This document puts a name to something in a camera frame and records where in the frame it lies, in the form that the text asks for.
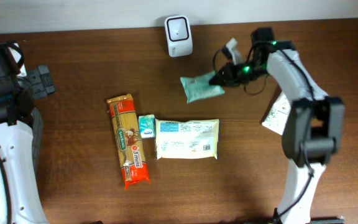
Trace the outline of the small teal tissue pack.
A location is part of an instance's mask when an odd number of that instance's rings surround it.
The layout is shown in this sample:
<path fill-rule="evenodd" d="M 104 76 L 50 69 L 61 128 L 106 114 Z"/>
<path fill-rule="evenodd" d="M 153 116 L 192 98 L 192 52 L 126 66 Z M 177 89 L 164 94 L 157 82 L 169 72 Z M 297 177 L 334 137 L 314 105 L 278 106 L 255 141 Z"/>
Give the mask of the small teal tissue pack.
<path fill-rule="evenodd" d="M 155 137 L 155 115 L 148 114 L 139 116 L 139 131 L 142 139 Z"/>

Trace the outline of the white cream tube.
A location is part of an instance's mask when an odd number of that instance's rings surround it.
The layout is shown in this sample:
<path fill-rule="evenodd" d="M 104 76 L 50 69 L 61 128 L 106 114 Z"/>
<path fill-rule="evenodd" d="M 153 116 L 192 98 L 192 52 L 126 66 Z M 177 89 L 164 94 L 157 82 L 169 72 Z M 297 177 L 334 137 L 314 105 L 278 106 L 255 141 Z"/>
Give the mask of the white cream tube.
<path fill-rule="evenodd" d="M 262 126 L 282 135 L 291 110 L 291 104 L 286 95 L 281 92 L 262 121 Z"/>

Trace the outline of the orange spaghetti package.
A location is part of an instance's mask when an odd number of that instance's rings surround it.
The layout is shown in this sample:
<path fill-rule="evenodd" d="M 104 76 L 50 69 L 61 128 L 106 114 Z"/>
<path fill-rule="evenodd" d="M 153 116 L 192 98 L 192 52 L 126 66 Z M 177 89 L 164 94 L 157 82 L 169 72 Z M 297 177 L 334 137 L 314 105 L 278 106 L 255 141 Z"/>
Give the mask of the orange spaghetti package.
<path fill-rule="evenodd" d="M 132 95 L 110 98 L 106 103 L 109 106 L 124 188 L 128 189 L 130 185 L 144 180 L 149 181 L 149 170 Z"/>

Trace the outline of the white barcode scanner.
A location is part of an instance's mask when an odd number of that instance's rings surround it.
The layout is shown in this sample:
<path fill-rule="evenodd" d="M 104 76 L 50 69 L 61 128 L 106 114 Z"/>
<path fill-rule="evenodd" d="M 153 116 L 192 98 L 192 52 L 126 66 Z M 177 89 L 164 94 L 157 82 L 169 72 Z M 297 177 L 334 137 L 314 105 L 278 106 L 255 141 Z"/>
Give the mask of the white barcode scanner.
<path fill-rule="evenodd" d="M 164 27 L 169 56 L 182 57 L 192 54 L 193 40 L 190 22 L 186 16 L 167 17 Z"/>

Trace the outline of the pale yellow snack package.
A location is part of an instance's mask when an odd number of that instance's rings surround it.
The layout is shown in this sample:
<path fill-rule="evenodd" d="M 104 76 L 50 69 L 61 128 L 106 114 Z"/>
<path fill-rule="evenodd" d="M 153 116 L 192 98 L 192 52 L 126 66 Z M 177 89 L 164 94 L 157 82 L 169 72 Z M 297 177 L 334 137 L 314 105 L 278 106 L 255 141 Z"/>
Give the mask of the pale yellow snack package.
<path fill-rule="evenodd" d="M 157 159 L 218 158 L 219 120 L 155 121 Z"/>

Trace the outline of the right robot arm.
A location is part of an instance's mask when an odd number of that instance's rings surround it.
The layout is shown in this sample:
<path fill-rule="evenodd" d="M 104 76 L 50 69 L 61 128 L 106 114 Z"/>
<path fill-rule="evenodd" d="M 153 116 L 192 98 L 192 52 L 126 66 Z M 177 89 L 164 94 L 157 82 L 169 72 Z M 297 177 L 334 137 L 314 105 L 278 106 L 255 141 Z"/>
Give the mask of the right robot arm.
<path fill-rule="evenodd" d="M 283 197 L 271 223 L 344 223 L 340 218 L 312 220 L 310 211 L 320 178 L 342 139 L 345 106 L 338 96 L 329 96 L 312 79 L 290 40 L 278 40 L 270 27 L 259 27 L 250 35 L 246 57 L 231 39 L 219 49 L 227 63 L 215 69 L 210 85 L 247 86 L 270 75 L 290 103 L 282 134 L 288 159 Z"/>

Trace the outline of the grey plastic mesh basket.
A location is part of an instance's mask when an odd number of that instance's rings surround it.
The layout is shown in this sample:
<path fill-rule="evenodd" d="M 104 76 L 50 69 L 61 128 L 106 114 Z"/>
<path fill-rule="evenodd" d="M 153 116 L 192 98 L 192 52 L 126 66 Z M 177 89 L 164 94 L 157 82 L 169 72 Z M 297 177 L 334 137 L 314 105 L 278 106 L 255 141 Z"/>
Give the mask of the grey plastic mesh basket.
<path fill-rule="evenodd" d="M 40 146 L 42 142 L 44 121 L 42 119 L 41 113 L 37 108 L 34 108 L 31 113 L 34 121 L 32 123 L 32 162 L 34 166 L 34 172 L 37 173 L 39 155 L 40 155 Z"/>

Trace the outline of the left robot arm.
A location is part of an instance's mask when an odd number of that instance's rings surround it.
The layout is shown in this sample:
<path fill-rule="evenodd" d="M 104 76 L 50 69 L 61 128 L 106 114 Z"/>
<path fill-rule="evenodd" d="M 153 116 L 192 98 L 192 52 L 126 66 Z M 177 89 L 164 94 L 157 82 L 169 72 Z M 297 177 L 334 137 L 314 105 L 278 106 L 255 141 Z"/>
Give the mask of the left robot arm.
<path fill-rule="evenodd" d="M 36 174 L 44 122 L 35 101 L 56 92 L 46 65 L 27 71 L 16 41 L 0 43 L 0 223 L 47 223 Z"/>

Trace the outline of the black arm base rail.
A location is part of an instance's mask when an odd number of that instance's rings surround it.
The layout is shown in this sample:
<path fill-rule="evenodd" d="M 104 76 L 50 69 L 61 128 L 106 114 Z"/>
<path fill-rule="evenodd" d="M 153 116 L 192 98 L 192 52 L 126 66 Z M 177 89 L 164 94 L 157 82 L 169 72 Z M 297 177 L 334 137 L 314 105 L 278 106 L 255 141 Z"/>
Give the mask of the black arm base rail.
<path fill-rule="evenodd" d="M 314 218 L 310 224 L 345 224 L 345 219 L 336 217 Z"/>

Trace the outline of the teal wet wipes pack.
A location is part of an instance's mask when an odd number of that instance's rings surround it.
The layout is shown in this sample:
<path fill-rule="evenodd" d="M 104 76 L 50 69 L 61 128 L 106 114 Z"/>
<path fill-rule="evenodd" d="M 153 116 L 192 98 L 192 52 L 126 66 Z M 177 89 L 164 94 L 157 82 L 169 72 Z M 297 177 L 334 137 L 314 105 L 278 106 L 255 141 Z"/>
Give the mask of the teal wet wipes pack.
<path fill-rule="evenodd" d="M 187 98 L 187 103 L 225 94 L 225 91 L 221 86 L 209 84 L 210 79 L 212 79 L 214 75 L 214 72 L 209 72 L 193 78 L 180 78 Z"/>

